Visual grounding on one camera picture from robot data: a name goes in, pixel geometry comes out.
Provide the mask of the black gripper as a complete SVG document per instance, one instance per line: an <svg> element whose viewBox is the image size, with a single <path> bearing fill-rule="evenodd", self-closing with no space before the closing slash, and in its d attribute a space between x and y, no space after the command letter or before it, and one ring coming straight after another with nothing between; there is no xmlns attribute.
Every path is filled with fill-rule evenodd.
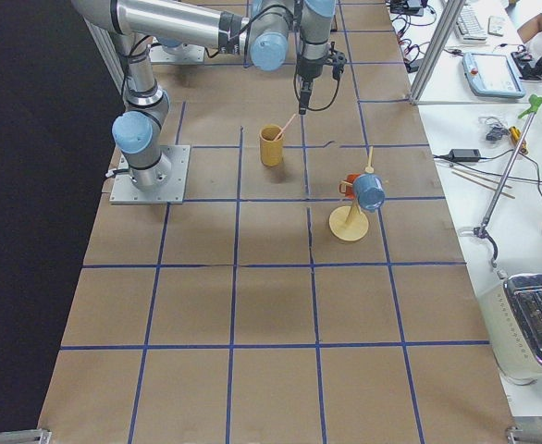
<svg viewBox="0 0 542 444"><path fill-rule="evenodd" d="M308 109L306 100L302 97L302 91L309 91L312 95L312 85L324 69L328 54L327 43L298 43L296 70L294 75L294 92L299 100L299 114L305 115Z"/></svg>

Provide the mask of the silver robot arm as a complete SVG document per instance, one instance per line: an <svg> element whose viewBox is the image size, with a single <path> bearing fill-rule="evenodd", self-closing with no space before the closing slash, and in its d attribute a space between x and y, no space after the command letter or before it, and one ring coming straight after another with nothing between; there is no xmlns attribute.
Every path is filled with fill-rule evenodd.
<svg viewBox="0 0 542 444"><path fill-rule="evenodd" d="M180 1L75 1L73 7L94 27L106 31L123 79L117 85L125 106L112 135L120 165L111 199L117 204L179 204L183 201L191 148L177 145L166 129L173 105L165 73L190 75L191 65L155 65L156 43L170 56L199 49L208 57L238 56L247 67L273 71L296 52L293 77L298 112L311 111L314 80L325 67L334 80L345 56L329 41L333 1L255 1L243 17Z"/></svg>

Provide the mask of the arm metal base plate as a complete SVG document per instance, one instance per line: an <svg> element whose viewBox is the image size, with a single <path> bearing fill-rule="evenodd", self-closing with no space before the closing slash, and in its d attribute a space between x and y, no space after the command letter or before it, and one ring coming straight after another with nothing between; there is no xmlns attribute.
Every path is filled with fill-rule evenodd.
<svg viewBox="0 0 542 444"><path fill-rule="evenodd" d="M121 155L113 177L111 204L182 204L190 164L189 145L159 145L159 162L149 169L129 166Z"/></svg>
<svg viewBox="0 0 542 444"><path fill-rule="evenodd" d="M200 65L204 56L204 48L194 44L157 39L150 44L150 59L154 65Z"/></svg>

